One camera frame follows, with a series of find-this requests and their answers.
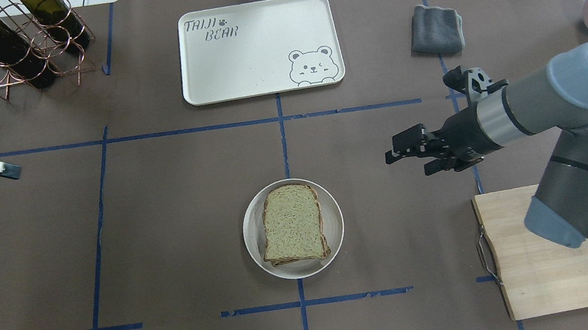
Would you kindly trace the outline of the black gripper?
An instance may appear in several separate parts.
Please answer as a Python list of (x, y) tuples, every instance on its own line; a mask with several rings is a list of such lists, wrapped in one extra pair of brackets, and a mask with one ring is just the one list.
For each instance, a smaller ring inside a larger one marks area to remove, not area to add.
[(392, 137), (385, 163), (394, 164), (408, 157), (433, 158), (424, 164), (424, 174), (440, 171), (461, 172), (481, 162), (485, 155), (502, 149), (481, 128), (478, 108), (470, 106), (449, 117), (439, 130), (428, 131), (422, 123)]

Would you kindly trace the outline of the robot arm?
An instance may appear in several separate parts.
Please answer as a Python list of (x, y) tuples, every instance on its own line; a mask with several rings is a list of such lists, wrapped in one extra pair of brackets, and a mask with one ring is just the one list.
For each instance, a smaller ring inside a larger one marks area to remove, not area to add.
[(429, 158), (425, 175), (461, 172), (514, 141), (560, 128), (524, 225), (545, 240), (580, 247), (588, 240), (588, 42), (514, 83), (463, 66), (443, 81), (466, 96), (466, 108), (439, 130), (419, 123), (394, 135), (386, 163)]

